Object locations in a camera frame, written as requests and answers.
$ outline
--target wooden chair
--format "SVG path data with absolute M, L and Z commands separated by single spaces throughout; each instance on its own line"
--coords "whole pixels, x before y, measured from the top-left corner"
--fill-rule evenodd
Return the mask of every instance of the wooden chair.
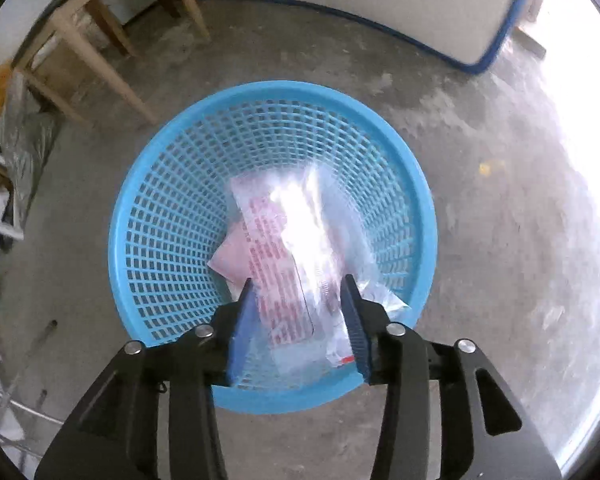
M 170 8 L 168 0 L 158 0 L 158 2 L 166 6 L 170 14 L 174 13 L 173 4 Z M 208 41 L 210 39 L 209 32 L 196 1 L 182 0 L 182 2 L 202 36 Z M 157 116 L 75 27 L 72 22 L 72 15 L 82 7 L 85 7 L 94 16 L 96 24 L 104 29 L 104 32 L 110 37 L 115 46 L 132 56 L 136 56 L 133 45 L 122 29 L 120 22 L 100 0 L 53 0 L 36 20 L 16 53 L 12 62 L 14 70 L 21 72 L 33 88 L 55 104 L 66 116 L 83 123 L 88 122 L 63 97 L 39 79 L 30 67 L 37 52 L 53 34 L 58 33 L 68 43 L 69 47 L 115 92 L 144 115 L 149 122 L 157 124 Z

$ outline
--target transparent plastic bag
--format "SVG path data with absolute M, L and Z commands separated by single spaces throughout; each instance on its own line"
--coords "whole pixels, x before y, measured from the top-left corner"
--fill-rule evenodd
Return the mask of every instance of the transparent plastic bag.
M 362 217 L 331 169 L 311 163 L 256 171 L 232 178 L 229 188 L 236 219 L 208 264 L 234 293 L 253 278 L 280 373 L 318 360 L 352 361 L 342 277 L 352 274 L 362 297 L 388 311 L 404 303 L 381 283 Z
M 24 225 L 46 158 L 58 133 L 56 117 L 40 112 L 21 73 L 15 72 L 0 115 L 0 147 L 14 185 L 14 225 Z

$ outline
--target metal screw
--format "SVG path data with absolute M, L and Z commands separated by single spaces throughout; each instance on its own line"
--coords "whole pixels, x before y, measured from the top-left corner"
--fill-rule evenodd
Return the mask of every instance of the metal screw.
M 397 335 L 400 337 L 401 335 L 405 335 L 407 333 L 407 329 L 401 323 L 389 323 L 386 326 L 386 331 L 391 335 Z
M 475 352 L 475 343 L 470 339 L 461 339 L 458 341 L 458 348 L 465 354 L 472 354 Z
M 214 334 L 214 328 L 211 325 L 198 325 L 196 335 L 200 338 L 210 337 Z
M 136 355 L 142 351 L 142 343 L 139 341 L 129 341 L 125 345 L 125 354 Z

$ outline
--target blue plastic basket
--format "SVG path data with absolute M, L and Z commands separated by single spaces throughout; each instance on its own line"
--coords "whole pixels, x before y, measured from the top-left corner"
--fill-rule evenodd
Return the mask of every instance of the blue plastic basket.
M 184 110 L 126 176 L 109 234 L 109 277 L 130 336 L 155 346 L 209 322 L 230 297 L 207 266 L 227 231 L 225 183 L 257 168 L 330 165 L 355 200 L 386 284 L 414 326 L 436 265 L 436 218 L 413 153 L 374 111 L 335 90 L 295 81 L 250 83 Z M 252 348 L 244 377 L 214 387 L 216 405 L 247 413 L 319 406 L 362 384 L 355 364 L 279 377 Z

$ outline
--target concrete floor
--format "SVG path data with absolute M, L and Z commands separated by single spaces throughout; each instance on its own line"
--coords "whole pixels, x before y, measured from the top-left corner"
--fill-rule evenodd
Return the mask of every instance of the concrete floor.
M 198 44 L 188 19 L 161 9 L 133 23 L 142 59 L 110 53 L 124 79 L 163 120 L 219 89 L 274 78 L 330 86 L 381 114 L 419 160 L 438 218 L 438 267 L 417 330 L 478 342 L 564 464 L 600 398 L 600 210 L 565 149 L 540 63 L 507 43 L 487 73 L 468 76 L 314 10 L 235 0 L 202 8 L 209 45 Z M 44 410 L 60 418 L 127 339 L 109 288 L 107 232 L 125 173 L 157 131 L 100 82 L 77 105 L 96 126 L 64 125 L 26 240 L 0 263 L 8 371 L 37 330 L 59 322 L 20 397 L 33 404 L 47 388 Z M 368 478 L 383 402 L 382 388 L 361 387 L 289 415 L 221 410 L 228 474 Z M 33 446 L 44 451 L 53 433 L 40 422 Z

